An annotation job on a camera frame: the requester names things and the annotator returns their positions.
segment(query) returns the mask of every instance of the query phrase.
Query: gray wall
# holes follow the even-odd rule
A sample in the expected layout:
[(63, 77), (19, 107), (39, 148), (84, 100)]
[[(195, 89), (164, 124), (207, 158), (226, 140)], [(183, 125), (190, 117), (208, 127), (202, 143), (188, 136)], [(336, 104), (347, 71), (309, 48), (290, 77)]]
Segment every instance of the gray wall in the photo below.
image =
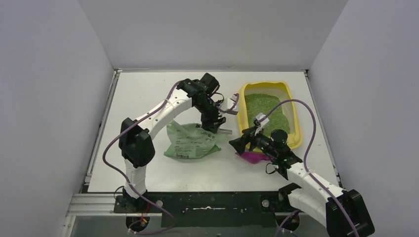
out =
[(2, 237), (59, 235), (112, 74), (76, 0), (1, 1)]
[(347, 0), (79, 2), (115, 68), (298, 71)]
[(343, 184), (378, 237), (419, 235), (419, 1), (350, 0), (309, 71)]

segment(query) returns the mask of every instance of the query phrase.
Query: white table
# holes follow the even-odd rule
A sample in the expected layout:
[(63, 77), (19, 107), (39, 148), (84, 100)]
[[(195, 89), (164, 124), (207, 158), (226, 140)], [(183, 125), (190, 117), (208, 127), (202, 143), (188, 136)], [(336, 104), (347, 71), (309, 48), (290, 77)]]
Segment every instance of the white table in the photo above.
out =
[[(99, 152), (94, 162), (89, 192), (113, 192), (124, 185), (124, 178), (102, 161), (103, 150), (121, 129), (121, 122), (130, 117), (143, 115), (162, 102), (172, 85), (182, 79), (200, 79), (205, 72), (122, 72), (109, 111)], [(313, 100), (303, 72), (210, 72), (219, 81), (218, 92), (230, 97), (244, 83), (260, 80), (283, 80), (290, 87), (293, 98), (305, 101), (314, 111)], [(313, 125), (308, 111), (296, 103), (297, 114), (303, 132), (303, 143), (294, 152), (303, 158)], [(233, 130), (229, 140), (240, 136), (237, 118), (226, 115), (227, 122), (221, 128)], [(200, 113), (191, 108), (175, 119), (179, 124), (200, 122)], [(317, 133), (309, 153), (308, 166), (316, 173), (337, 185), (325, 138), (319, 122)], [(185, 160), (168, 158), (163, 152), (170, 141), (166, 129), (162, 129), (153, 140), (156, 155), (147, 165), (146, 186), (150, 192), (239, 192), (275, 191), (289, 182), (279, 174), (265, 174), (266, 161), (250, 164), (239, 156), (227, 142), (219, 144), (222, 151), (202, 159)], [(118, 144), (107, 154), (107, 160), (125, 170), (124, 159)]]

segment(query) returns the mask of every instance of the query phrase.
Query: purple cable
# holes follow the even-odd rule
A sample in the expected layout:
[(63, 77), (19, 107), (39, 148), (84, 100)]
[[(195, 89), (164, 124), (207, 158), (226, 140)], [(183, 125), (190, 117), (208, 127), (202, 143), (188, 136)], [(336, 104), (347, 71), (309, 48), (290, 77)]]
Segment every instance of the purple cable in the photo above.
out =
[(228, 110), (224, 111), (224, 110), (222, 110), (222, 109), (221, 109), (220, 107), (218, 107), (218, 106), (217, 106), (217, 109), (218, 109), (219, 111), (223, 112), (223, 113), (229, 113), (230, 111), (232, 111), (232, 110), (234, 109), (234, 107), (236, 107), (237, 103), (239, 102), (239, 94), (238, 94), (238, 93), (236, 93), (236, 94), (234, 94), (234, 95), (236, 96), (236, 101), (234, 101), (234, 104), (233, 104), (233, 106), (232, 106), (230, 109), (228, 109)]
[[(143, 195), (141, 195), (135, 188), (134, 188), (134, 186), (131, 184), (131, 182), (129, 181), (129, 178), (128, 178), (128, 176), (122, 171), (122, 170), (120, 170), (120, 169), (118, 169), (117, 167), (115, 167), (114, 165), (112, 165), (112, 164), (110, 164), (107, 160), (106, 160), (106, 153), (108, 153), (108, 151), (109, 151), (109, 149), (111, 148), (111, 146), (116, 142), (116, 141), (118, 141), (122, 136), (124, 136), (128, 131), (130, 131), (133, 127), (135, 127), (135, 126), (137, 126), (138, 124), (140, 124), (142, 121), (144, 121), (144, 120), (146, 120), (148, 117), (150, 117), (150, 116), (152, 116), (152, 115), (154, 115), (155, 113), (157, 113), (159, 110), (161, 110), (164, 106), (165, 106), (165, 104), (166, 104), (166, 100), (168, 100), (170, 97), (171, 97), (171, 95), (172, 95), (172, 93), (173, 93), (173, 91), (174, 91), (174, 89), (176, 88), (176, 86), (179, 84), (179, 81), (178, 82), (176, 82), (174, 85), (173, 85), (173, 87), (170, 89), (170, 92), (169, 92), (169, 94), (168, 94), (168, 96), (166, 97), (166, 99), (165, 99), (165, 101), (157, 108), (157, 109), (155, 109), (153, 112), (151, 112), (150, 114), (148, 114), (148, 115), (146, 115), (146, 116), (144, 116), (143, 118), (141, 118), (140, 120), (138, 120), (137, 122), (135, 122), (133, 125), (131, 125), (131, 126), (129, 126), (127, 129), (125, 129), (123, 132), (121, 132), (118, 136), (116, 136), (110, 143), (109, 143), (109, 145), (105, 148), (105, 151), (103, 152), (103, 156), (102, 156), (102, 160), (103, 160), (103, 162), (107, 165), (107, 166), (109, 166), (109, 167), (111, 167), (112, 169), (114, 169), (114, 170), (116, 170), (117, 172), (119, 172), (124, 178), (125, 178), (125, 180), (126, 180), (126, 182), (128, 183), (128, 185), (129, 185), (129, 187), (134, 191), (134, 193), (136, 193), (140, 198), (142, 198), (144, 201), (146, 201), (146, 202), (148, 202), (149, 204), (151, 204), (152, 206), (154, 206), (154, 207), (156, 207), (156, 208), (158, 208), (158, 209), (160, 209), (162, 212), (164, 212), (164, 213), (166, 213), (168, 216), (170, 216), (172, 219), (173, 219), (173, 225), (171, 225), (171, 226), (169, 226), (169, 227), (167, 227), (167, 228), (164, 228), (164, 229), (162, 229), (162, 230), (158, 230), (158, 231), (154, 231), (154, 232), (149, 232), (149, 233), (141, 233), (141, 232), (139, 232), (139, 233), (137, 233), (138, 235), (154, 235), (154, 234), (158, 234), (158, 233), (161, 233), (161, 232), (163, 232), (163, 231), (167, 231), (167, 230), (170, 230), (171, 228), (173, 228), (174, 227), (174, 225), (176, 224), (176, 218), (172, 215), (172, 214), (170, 214), (170, 212), (168, 212), (168, 211), (166, 211), (164, 208), (162, 208), (162, 207), (160, 207), (160, 206), (158, 206), (157, 204), (155, 204), (154, 202), (152, 202), (152, 201), (150, 201), (150, 200), (148, 200), (148, 198), (146, 198), (146, 197), (144, 197)], [(136, 224), (135, 222), (134, 223), (132, 223), (130, 226), (129, 226), (129, 229), (134, 225), (134, 224)]]
[[(311, 139), (310, 139), (310, 142), (308, 143), (308, 146), (307, 146), (307, 150), (305, 150), (305, 153), (304, 153), (304, 158), (303, 158), (303, 164), (304, 164), (304, 169), (305, 169), (305, 172), (307, 172), (308, 173), (308, 167), (307, 167), (307, 155), (308, 155), (308, 152), (310, 151), (310, 148), (311, 148), (311, 145), (313, 145), (313, 141), (314, 141), (314, 136), (316, 135), (316, 130), (317, 130), (317, 124), (316, 124), (316, 119), (314, 118), (314, 113), (313, 113), (313, 111), (311, 110), (311, 108), (306, 104), (306, 103), (304, 103), (303, 101), (301, 101), (301, 100), (297, 100), (297, 99), (289, 99), (289, 100), (284, 100), (284, 101), (282, 101), (282, 102), (280, 102), (278, 105), (276, 105), (273, 109), (271, 109), (271, 111), (269, 111), (267, 114), (266, 114), (266, 116), (265, 117), (263, 117), (261, 120), (259, 120), (259, 122), (262, 122), (262, 121), (264, 121), (269, 115), (271, 115), (271, 113), (276, 109), (276, 108), (278, 108), (279, 106), (281, 106), (282, 104), (284, 104), (284, 103), (286, 103), (286, 102), (292, 102), (292, 101), (294, 101), (294, 102), (298, 102), (298, 103), (300, 103), (300, 104), (302, 104), (302, 105), (304, 105), (307, 109), (308, 109), (308, 111), (310, 112), (310, 115), (311, 115), (311, 119), (313, 120), (313, 134), (311, 135)], [(358, 234), (358, 232), (357, 232), (357, 230), (356, 230), (356, 227), (355, 227), (355, 225), (353, 224), (353, 222), (352, 222), (352, 220), (351, 220), (351, 218), (349, 217), (349, 215), (348, 215), (348, 213), (345, 211), (345, 209), (343, 208), (343, 206), (342, 206), (342, 204), (340, 204), (340, 202), (337, 200), (337, 198), (332, 194), (332, 192), (330, 192), (329, 191), (329, 189), (328, 188), (326, 188), (326, 186), (324, 186), (312, 173), (308, 173), (308, 175), (320, 186), (320, 187), (322, 187), (322, 189), (324, 190), (324, 191), (326, 191), (326, 193), (328, 193), (328, 195), (333, 199), (333, 201), (335, 201), (336, 202), (336, 205), (339, 207), (339, 209), (342, 211), (342, 213), (343, 213), (343, 215), (345, 216), (345, 218), (346, 218), (346, 220), (348, 221), (348, 223), (349, 223), (349, 225), (351, 226), (351, 229), (352, 229), (352, 231), (354, 232), (354, 234), (355, 234), (355, 237), (359, 237), (359, 234)]]
[(295, 210), (295, 211), (293, 211), (293, 212), (291, 212), (282, 222), (281, 222), (281, 224), (278, 226), (278, 229), (276, 230), (276, 233), (275, 233), (275, 237), (276, 236), (278, 236), (278, 234), (279, 234), (279, 232), (281, 232), (281, 229), (283, 229), (283, 227), (282, 226), (284, 226), (284, 224), (285, 224), (285, 222), (287, 222), (287, 220), (288, 219), (290, 219), (292, 216), (294, 216), (295, 214), (297, 214), (297, 213), (299, 213), (300, 212), (300, 210)]

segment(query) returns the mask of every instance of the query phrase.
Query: purple hose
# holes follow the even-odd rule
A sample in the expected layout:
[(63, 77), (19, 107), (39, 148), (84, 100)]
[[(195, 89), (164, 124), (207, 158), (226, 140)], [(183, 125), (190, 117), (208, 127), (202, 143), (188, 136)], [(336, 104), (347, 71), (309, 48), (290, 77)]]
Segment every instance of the purple hose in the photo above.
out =
[(140, 198), (142, 198), (144, 201), (146, 201), (146, 202), (148, 202), (149, 204), (151, 204), (152, 206), (154, 206), (154, 207), (156, 207), (156, 208), (158, 208), (158, 209), (160, 209), (162, 212), (164, 212), (164, 213), (166, 213), (168, 216), (170, 216), (172, 219), (173, 219), (173, 225), (171, 225), (171, 226), (169, 226), (169, 227), (167, 227), (167, 228), (164, 228), (164, 229), (162, 229), (162, 230), (158, 230), (158, 231), (154, 231), (154, 232), (149, 232), (149, 233), (141, 233), (141, 232), (138, 232), (137, 234), (138, 235), (154, 235), (154, 234), (158, 234), (158, 233), (161, 233), (161, 232), (163, 232), (163, 231), (167, 231), (167, 230), (170, 230), (171, 228), (173, 228), (174, 227), (174, 225), (176, 224), (176, 218), (172, 215), (172, 214), (170, 214), (170, 212), (168, 212), (167, 210), (165, 210), (164, 208), (162, 208), (162, 207), (160, 207), (160, 206), (158, 206), (158, 205), (156, 205), (154, 202), (152, 202), (152, 201), (150, 201), (150, 200), (148, 200), (148, 198), (146, 198), (146, 197), (144, 197), (143, 195), (141, 195), (135, 188), (134, 188), (134, 186), (131, 184), (131, 182), (129, 181), (129, 178), (128, 178), (128, 176), (122, 171), (122, 170), (120, 170), (120, 169), (118, 169), (117, 167), (115, 167), (114, 165), (112, 165), (112, 164), (110, 164), (107, 160), (106, 160), (106, 153), (108, 153), (108, 151), (109, 151), (109, 149), (111, 148), (111, 146), (116, 142), (116, 141), (118, 141), (122, 136), (124, 136), (128, 131), (130, 131), (133, 127), (135, 127), (135, 126), (137, 126), (138, 124), (140, 124), (142, 121), (144, 121), (144, 120), (146, 120), (148, 117), (150, 117), (150, 116), (152, 116), (152, 115), (154, 115), (155, 113), (157, 113), (159, 110), (161, 110), (164, 106), (165, 106), (165, 104), (166, 104), (166, 100), (168, 100), (170, 97), (171, 97), (171, 95), (172, 95), (172, 93), (173, 93), (173, 91), (174, 91), (174, 89), (176, 88), (176, 86), (179, 84), (179, 82), (180, 81), (178, 81), (178, 82), (176, 82), (174, 85), (173, 85), (173, 87), (170, 89), (170, 92), (169, 92), (169, 94), (168, 94), (168, 96), (166, 97), (166, 99), (165, 99), (165, 101), (157, 108), (157, 109), (155, 109), (153, 112), (151, 112), (150, 114), (148, 114), (148, 115), (146, 115), (145, 117), (143, 117), (143, 118), (141, 118), (140, 120), (138, 120), (137, 122), (135, 122), (133, 125), (131, 125), (130, 127), (128, 127), (127, 129), (125, 129), (123, 132), (121, 132), (118, 136), (116, 136), (110, 143), (109, 143), (109, 145), (105, 148), (105, 151), (103, 152), (103, 156), (102, 156), (102, 160), (103, 160), (103, 162), (107, 165), (107, 166), (109, 166), (109, 167), (111, 167), (112, 169), (114, 169), (114, 170), (116, 170), (117, 172), (119, 172), (124, 178), (125, 178), (125, 180), (126, 180), (126, 182), (128, 183), (128, 185), (129, 185), (129, 187), (134, 191), (134, 193), (136, 193), (138, 196), (140, 196)]
[(228, 110), (226, 110), (226, 111), (224, 111), (224, 110), (222, 110), (220, 107), (218, 107), (217, 106), (217, 109), (219, 110), (219, 111), (221, 111), (221, 112), (223, 112), (223, 113), (229, 113), (230, 111), (232, 111), (233, 109), (234, 109), (234, 107), (236, 107), (236, 105), (237, 105), (237, 103), (239, 102), (239, 94), (238, 93), (236, 93), (236, 94), (234, 94), (235, 96), (236, 96), (236, 101), (234, 101), (234, 104), (233, 104), (233, 106), (230, 108), (230, 109), (228, 109)]
[[(259, 120), (259, 122), (262, 122), (262, 121), (264, 121), (269, 115), (271, 115), (271, 113), (276, 109), (276, 108), (278, 108), (279, 106), (281, 106), (282, 104), (284, 104), (284, 103), (286, 103), (286, 102), (292, 102), (292, 101), (294, 101), (294, 102), (298, 102), (298, 103), (300, 103), (300, 104), (302, 104), (302, 105), (304, 105), (307, 109), (308, 109), (308, 111), (310, 112), (310, 115), (311, 115), (311, 119), (313, 120), (313, 134), (311, 135), (311, 139), (310, 139), (310, 142), (308, 143), (308, 146), (307, 146), (307, 150), (305, 150), (305, 153), (304, 153), (304, 158), (303, 158), (303, 164), (304, 164), (304, 169), (305, 169), (305, 171), (308, 173), (308, 167), (307, 167), (307, 155), (308, 155), (308, 152), (310, 151), (310, 148), (311, 148), (311, 145), (313, 145), (313, 141), (314, 141), (314, 136), (316, 135), (316, 130), (317, 130), (317, 124), (316, 124), (316, 119), (314, 118), (314, 113), (313, 113), (313, 111), (311, 110), (311, 108), (306, 104), (306, 103), (304, 103), (303, 101), (301, 101), (301, 100), (297, 100), (297, 99), (289, 99), (289, 100), (284, 100), (284, 101), (282, 101), (282, 102), (280, 102), (278, 105), (276, 105), (273, 109), (271, 109), (271, 111), (269, 111), (267, 114), (266, 114), (266, 116), (265, 117), (263, 117), (261, 120)], [(330, 196), (330, 197), (332, 197), (332, 199), (333, 199), (333, 201), (335, 201), (336, 202), (336, 205), (339, 207), (339, 209), (342, 211), (342, 213), (343, 213), (343, 215), (345, 216), (345, 218), (346, 218), (346, 220), (348, 221), (348, 223), (349, 223), (349, 225), (351, 226), (351, 228), (352, 228), (352, 231), (354, 232), (354, 234), (355, 234), (355, 237), (359, 237), (359, 234), (358, 234), (358, 232), (357, 232), (357, 230), (356, 230), (356, 227), (355, 227), (355, 225), (353, 224), (353, 222), (352, 222), (352, 220), (351, 220), (351, 218), (349, 217), (349, 215), (348, 215), (348, 213), (345, 211), (345, 209), (343, 208), (343, 206), (342, 206), (342, 204), (340, 204), (340, 202), (339, 202), (339, 200), (337, 200), (337, 198), (332, 194), (332, 192), (330, 192), (329, 191), (329, 189), (328, 188), (326, 188), (312, 173), (308, 173), (308, 175), (320, 186), (320, 187), (322, 187), (322, 189), (324, 190), (324, 191), (326, 191), (326, 193), (328, 193), (328, 195)]]
[(290, 219), (292, 216), (294, 216), (295, 214), (297, 214), (297, 213), (299, 213), (300, 212), (300, 210), (295, 210), (295, 211), (293, 211), (293, 212), (291, 212), (282, 222), (281, 222), (281, 224), (278, 226), (278, 229), (276, 230), (276, 233), (275, 233), (275, 237), (276, 236), (278, 236), (278, 234), (279, 234), (279, 232), (281, 232), (281, 230), (283, 229), (283, 227), (282, 226), (284, 226), (284, 224), (285, 224), (285, 222), (287, 222), (287, 220), (288, 219)]

